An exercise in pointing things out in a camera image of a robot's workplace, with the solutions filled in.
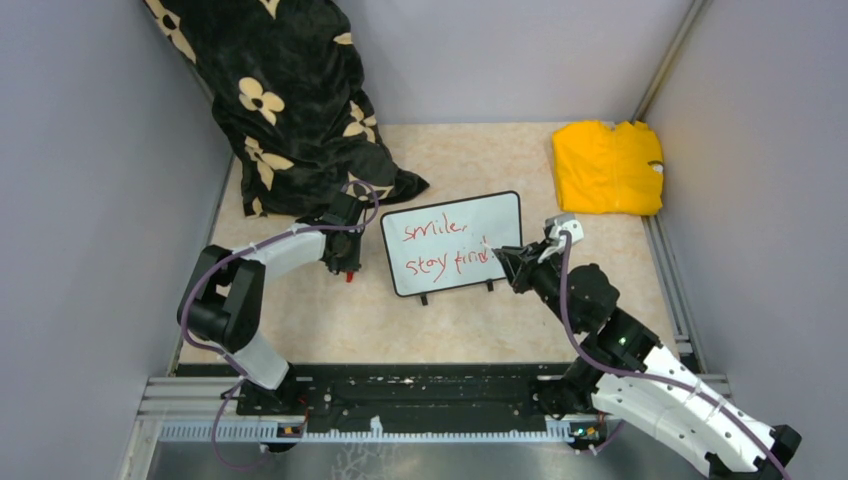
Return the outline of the black framed whiteboard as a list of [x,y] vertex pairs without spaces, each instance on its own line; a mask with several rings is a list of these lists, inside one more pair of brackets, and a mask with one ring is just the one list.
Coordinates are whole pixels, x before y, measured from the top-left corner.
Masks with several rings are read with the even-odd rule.
[[386,213],[379,226],[395,294],[401,298],[505,278],[483,247],[523,244],[521,199],[508,190]]

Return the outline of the aluminium side rail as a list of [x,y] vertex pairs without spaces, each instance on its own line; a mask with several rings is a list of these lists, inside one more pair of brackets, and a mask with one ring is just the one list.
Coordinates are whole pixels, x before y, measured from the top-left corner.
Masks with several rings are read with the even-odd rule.
[[642,218],[642,221],[660,289],[672,322],[674,345],[677,347],[680,360],[685,367],[691,368],[716,392],[731,399],[732,391],[727,376],[713,372],[706,364],[677,261],[661,218],[659,215],[646,216]]

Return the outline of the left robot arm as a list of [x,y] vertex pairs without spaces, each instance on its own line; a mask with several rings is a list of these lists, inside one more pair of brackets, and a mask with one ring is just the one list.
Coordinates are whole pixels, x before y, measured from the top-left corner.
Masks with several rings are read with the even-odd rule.
[[239,376],[260,387],[260,399],[277,414],[292,411],[300,388],[290,363],[261,334],[266,286],[301,266],[320,262],[330,273],[352,276],[360,267],[361,240],[375,219],[378,199],[337,193],[317,218],[301,218],[270,238],[236,249],[205,247],[177,311],[183,340],[222,356]]

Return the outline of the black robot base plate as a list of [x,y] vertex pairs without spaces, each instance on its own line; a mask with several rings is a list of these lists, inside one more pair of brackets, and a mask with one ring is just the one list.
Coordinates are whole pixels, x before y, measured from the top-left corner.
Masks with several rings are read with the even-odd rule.
[[239,416],[290,415],[278,436],[413,442],[563,440],[599,446],[610,423],[566,364],[301,364],[272,389],[234,390]]

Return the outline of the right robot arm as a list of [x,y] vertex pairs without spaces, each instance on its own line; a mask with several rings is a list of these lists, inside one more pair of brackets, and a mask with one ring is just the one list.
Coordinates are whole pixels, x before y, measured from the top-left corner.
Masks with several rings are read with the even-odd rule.
[[708,479],[786,479],[800,434],[734,406],[685,366],[643,323],[619,307],[596,264],[568,266],[568,250],[545,243],[494,251],[518,294],[534,292],[562,323],[578,354],[558,380],[535,391],[551,417],[603,413],[665,445]]

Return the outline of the black floral blanket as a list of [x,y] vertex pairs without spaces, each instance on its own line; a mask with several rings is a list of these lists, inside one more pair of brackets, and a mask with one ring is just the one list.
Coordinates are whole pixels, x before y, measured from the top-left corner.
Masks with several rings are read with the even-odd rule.
[[212,93],[242,168],[247,217],[305,216],[337,193],[406,202],[428,188],[394,161],[332,1],[150,1],[164,37]]

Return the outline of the yellow folded cloth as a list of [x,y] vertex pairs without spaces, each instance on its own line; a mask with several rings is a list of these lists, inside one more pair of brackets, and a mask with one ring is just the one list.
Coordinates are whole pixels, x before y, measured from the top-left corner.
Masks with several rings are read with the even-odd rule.
[[663,207],[664,158],[644,122],[570,123],[551,136],[561,210],[654,216]]

